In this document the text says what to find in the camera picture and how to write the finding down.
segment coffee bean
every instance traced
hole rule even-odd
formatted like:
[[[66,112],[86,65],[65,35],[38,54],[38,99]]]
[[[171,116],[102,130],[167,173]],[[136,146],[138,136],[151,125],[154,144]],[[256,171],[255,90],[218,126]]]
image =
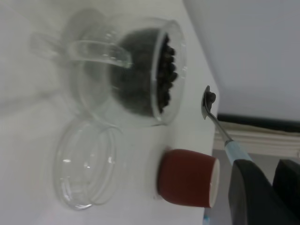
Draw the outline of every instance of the coffee bean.
[[[163,61],[162,64],[161,64],[161,69],[168,69],[168,67],[169,67],[169,63]]]
[[[169,57],[169,58],[167,58],[167,59],[165,59],[168,63],[172,63],[172,62],[174,62],[175,61],[175,59],[174,59],[174,57],[173,56],[171,56],[171,57]]]
[[[173,56],[171,55],[171,54],[169,54],[169,53],[165,53],[164,54],[164,57],[163,57],[163,61],[165,61],[165,62],[170,62],[171,61],[171,58],[173,58]]]
[[[169,36],[166,35],[165,36],[165,40],[164,40],[164,45],[166,45],[169,41],[170,41]]]
[[[163,89],[160,87],[157,89],[157,99],[162,100],[164,98],[164,92]]]
[[[167,53],[169,53],[170,55],[175,55],[175,49],[167,47]]]
[[[169,90],[170,88],[173,87],[172,82],[169,82],[169,81],[167,81],[167,82],[165,83],[165,85],[166,85],[166,87],[168,87],[168,90]]]
[[[157,80],[157,89],[162,89],[162,87],[164,86],[165,84],[165,79],[158,79]]]
[[[163,71],[159,71],[157,73],[157,79],[163,80],[165,78],[165,73]]]
[[[169,64],[169,72],[170,74],[173,73],[176,70],[176,66],[173,63]]]
[[[170,76],[169,76],[169,81],[170,82],[174,82],[178,77],[178,74],[173,72]]]
[[[216,98],[217,98],[216,94],[211,92],[209,95],[210,102],[214,103],[216,101]]]
[[[164,94],[164,104],[165,104],[165,106],[169,105],[170,99],[171,99],[170,93],[169,93],[169,92],[166,92],[166,93]]]

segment baseboard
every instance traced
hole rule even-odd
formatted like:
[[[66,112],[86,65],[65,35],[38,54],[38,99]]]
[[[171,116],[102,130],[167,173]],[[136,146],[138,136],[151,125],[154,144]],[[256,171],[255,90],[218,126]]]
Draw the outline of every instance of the baseboard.
[[[300,134],[222,122],[229,135],[248,152],[261,155],[300,157]],[[214,149],[223,150],[224,142],[218,131]]]

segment white surface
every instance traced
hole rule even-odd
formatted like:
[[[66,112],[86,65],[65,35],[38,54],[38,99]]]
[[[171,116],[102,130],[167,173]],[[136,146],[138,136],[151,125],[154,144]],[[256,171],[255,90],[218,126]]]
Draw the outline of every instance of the white surface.
[[[300,120],[300,1],[184,0],[219,83],[219,113]]]
[[[18,4],[25,1],[11,0],[10,4],[12,2],[18,8]],[[68,15],[63,13],[62,17],[58,17],[51,13],[51,1],[47,2],[47,7],[44,6],[46,12],[38,11],[39,14],[52,16],[51,21],[60,21]],[[78,1],[72,2],[67,6],[72,8]],[[203,220],[203,209],[172,205],[159,198],[155,191],[158,159],[165,146],[211,154],[213,145],[214,126],[211,121],[202,118],[200,104],[206,85],[210,85],[217,96],[218,90],[184,6],[179,0],[95,0],[94,3],[105,15],[131,12],[179,22],[186,36],[188,63],[180,113],[170,127],[124,131],[130,146],[129,174],[127,183],[108,204],[81,212],[64,208],[53,193],[52,164],[57,141],[73,116],[64,105],[55,82],[50,79],[56,72],[52,64],[28,52],[28,38],[33,28],[24,18],[1,4],[1,223],[199,225]],[[33,9],[32,14],[27,11],[24,15],[29,13],[36,20],[35,12],[36,9]],[[218,100],[212,110],[214,113],[217,107]]]

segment white wall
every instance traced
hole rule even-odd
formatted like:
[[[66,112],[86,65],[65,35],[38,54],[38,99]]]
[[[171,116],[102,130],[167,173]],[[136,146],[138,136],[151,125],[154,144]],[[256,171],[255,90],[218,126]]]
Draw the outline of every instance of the white wall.
[[[207,210],[207,214],[210,216],[210,225],[232,225],[229,202],[228,202],[228,190],[231,177],[232,166],[229,163],[227,155],[223,150],[214,150],[214,157],[220,160],[221,174],[220,174],[220,186],[216,204],[213,209]],[[274,179],[275,169],[280,159],[286,157],[275,156],[263,156],[250,154],[253,161],[264,172],[265,176],[272,183]],[[300,160],[290,158],[298,163]]]
[[[300,1],[184,2],[219,83],[219,113],[299,121]]]

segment glass jar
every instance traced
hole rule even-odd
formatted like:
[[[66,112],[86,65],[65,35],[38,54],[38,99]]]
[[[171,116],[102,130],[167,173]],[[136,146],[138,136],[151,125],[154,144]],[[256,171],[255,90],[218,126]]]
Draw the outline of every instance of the glass jar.
[[[105,204],[125,182],[127,156],[119,129],[94,120],[74,120],[55,154],[57,196],[74,210]]]
[[[117,15],[56,49],[72,65],[69,80],[60,79],[80,113],[118,127],[167,125],[176,117],[186,76],[177,22]]]

